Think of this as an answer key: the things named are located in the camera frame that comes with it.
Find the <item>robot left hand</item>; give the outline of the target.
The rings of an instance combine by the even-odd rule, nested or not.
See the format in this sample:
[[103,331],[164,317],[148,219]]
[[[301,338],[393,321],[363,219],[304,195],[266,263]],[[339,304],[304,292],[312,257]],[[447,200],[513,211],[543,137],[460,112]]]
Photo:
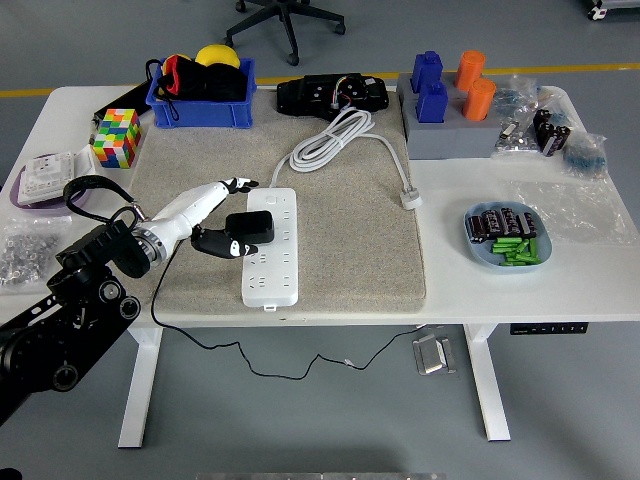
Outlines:
[[150,245],[150,262],[159,264],[174,252],[179,241],[191,236],[228,195],[248,193],[258,181],[234,177],[192,188],[181,193],[155,217],[138,225],[136,235]]

